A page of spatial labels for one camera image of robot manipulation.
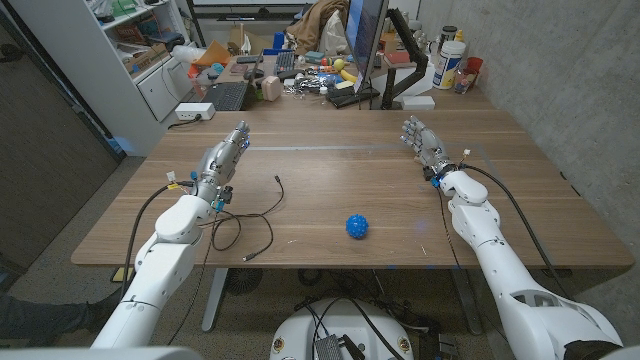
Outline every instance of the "shoe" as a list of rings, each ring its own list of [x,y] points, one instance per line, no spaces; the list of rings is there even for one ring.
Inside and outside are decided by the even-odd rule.
[[[113,311],[118,307],[120,303],[120,288],[114,291],[111,295],[98,301],[94,304],[87,304],[89,313],[91,314],[91,322],[85,327],[92,333],[97,333],[107,323],[109,317]]]

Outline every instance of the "paper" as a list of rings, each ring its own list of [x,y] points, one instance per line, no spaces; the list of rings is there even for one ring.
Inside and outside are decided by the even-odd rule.
[[[396,79],[394,84],[399,83],[407,76],[413,74],[415,68],[411,69],[397,69],[396,70]],[[427,67],[427,72],[420,81],[413,84],[410,88],[405,90],[402,94],[396,96],[394,101],[402,101],[404,96],[415,96],[418,94],[422,94],[423,92],[431,89],[433,87],[433,74],[435,73],[435,68],[433,66]],[[371,79],[371,85],[374,89],[378,90],[380,94],[384,94],[384,88],[387,83],[387,75],[381,75],[377,78]]]

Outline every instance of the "bottle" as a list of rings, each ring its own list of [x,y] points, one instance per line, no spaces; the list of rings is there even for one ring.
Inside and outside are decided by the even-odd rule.
[[[467,45],[459,41],[445,41],[440,52],[440,59],[433,75],[433,87],[437,89],[450,89],[460,65],[462,54]]]
[[[322,105],[327,105],[328,101],[327,101],[327,93],[329,92],[329,89],[327,89],[326,86],[321,86],[320,87],[320,96],[322,96]]]

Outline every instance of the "concrete wall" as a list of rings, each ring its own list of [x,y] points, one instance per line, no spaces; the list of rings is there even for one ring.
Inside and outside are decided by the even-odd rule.
[[[423,0],[419,19],[429,38],[463,29],[484,59],[482,91],[640,259],[640,2]],[[639,276],[636,265],[578,295],[626,344],[640,343]]]

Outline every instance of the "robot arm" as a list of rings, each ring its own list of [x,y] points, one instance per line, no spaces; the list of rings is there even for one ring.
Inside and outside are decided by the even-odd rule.
[[[425,176],[452,199],[448,208],[456,232],[478,257],[507,339],[516,358],[563,359],[585,342],[622,346],[611,323],[596,309],[540,286],[500,231],[500,217],[487,189],[449,160],[442,141],[414,116],[402,140],[424,165]]]
[[[160,312],[187,278],[195,262],[202,229],[196,221],[209,218],[231,200],[226,185],[240,156],[249,147],[249,126],[241,121],[227,138],[207,151],[195,195],[183,195],[156,221],[156,231],[135,260],[136,277],[92,348],[144,346],[149,343]]]

